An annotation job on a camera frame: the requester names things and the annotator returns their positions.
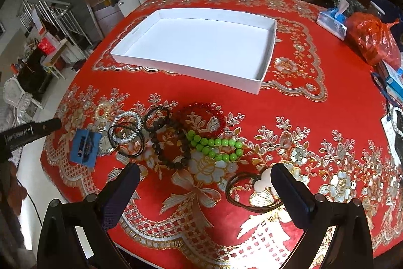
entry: white chair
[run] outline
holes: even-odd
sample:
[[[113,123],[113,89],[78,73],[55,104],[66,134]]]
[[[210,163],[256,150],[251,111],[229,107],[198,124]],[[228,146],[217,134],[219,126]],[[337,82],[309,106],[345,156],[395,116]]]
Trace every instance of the white chair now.
[[[31,103],[41,110],[44,109],[41,103],[32,97],[32,94],[22,89],[16,78],[10,78],[4,83],[3,99],[7,104],[16,108],[17,121],[19,123],[33,120],[33,115],[31,116],[27,113],[27,109],[30,107]]]

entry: tiled floor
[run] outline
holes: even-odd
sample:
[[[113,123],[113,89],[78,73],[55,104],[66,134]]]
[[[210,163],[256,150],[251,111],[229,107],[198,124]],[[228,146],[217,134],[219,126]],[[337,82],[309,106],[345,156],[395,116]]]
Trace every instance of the tiled floor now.
[[[54,78],[44,97],[45,107],[43,110],[38,110],[35,114],[35,121],[44,121],[54,117],[59,103],[73,80],[75,73],[67,68],[63,70],[66,80]],[[24,147],[21,161],[19,164],[17,177],[21,183],[27,188],[36,204],[41,220],[44,219],[46,209],[51,200],[58,198],[63,203],[63,197],[52,182],[45,176],[41,164],[40,156],[44,146],[45,138],[39,139]],[[25,238],[25,246],[32,249],[36,254],[38,249],[39,236],[41,225],[35,213],[35,209],[29,198],[23,202],[23,207],[20,216],[21,229]],[[87,257],[93,255],[91,248],[85,238],[82,229],[78,228],[81,245]]]

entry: red plastic bag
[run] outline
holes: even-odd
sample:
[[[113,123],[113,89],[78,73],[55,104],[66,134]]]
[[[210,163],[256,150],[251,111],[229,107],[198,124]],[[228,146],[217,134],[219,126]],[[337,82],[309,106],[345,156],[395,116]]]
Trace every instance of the red plastic bag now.
[[[400,51],[390,27],[398,24],[384,24],[372,14],[354,13],[345,22],[347,35],[359,48],[369,65],[375,66],[384,60],[396,71],[401,66]]]

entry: red tablecloth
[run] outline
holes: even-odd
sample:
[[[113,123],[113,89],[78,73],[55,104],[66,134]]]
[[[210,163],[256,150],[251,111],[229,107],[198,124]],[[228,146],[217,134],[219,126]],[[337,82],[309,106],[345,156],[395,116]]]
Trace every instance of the red tablecloth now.
[[[113,47],[143,18],[174,7],[221,8],[277,20],[273,58],[258,95],[112,59]],[[99,157],[94,170],[70,163],[76,128],[100,131],[122,110],[144,115],[159,104],[175,112],[194,101],[209,102],[225,115],[224,135],[243,142],[247,155],[218,168],[193,151],[189,167],[173,171],[160,165],[148,143],[136,159],[142,181],[120,224],[109,231],[115,242],[169,269],[277,268],[301,231],[284,208],[256,215],[230,205],[224,190],[237,170],[261,171],[281,161],[314,194],[335,202],[361,199],[374,255],[385,252],[402,240],[403,219],[397,171],[380,123],[384,99],[370,79],[371,67],[316,24],[318,12],[299,0],[149,0],[102,41],[74,79],[56,113],[63,129],[46,140],[43,169],[69,201],[80,201],[114,178],[126,158]],[[194,41],[202,42],[203,35]],[[229,57],[222,65],[240,70],[242,58]],[[201,132],[216,128],[214,118],[199,112],[189,112],[187,124]],[[172,158],[181,155],[170,131],[159,138]],[[232,195],[254,205],[273,201],[269,191],[252,193],[247,182]],[[323,259],[331,235],[329,229],[314,264]]]

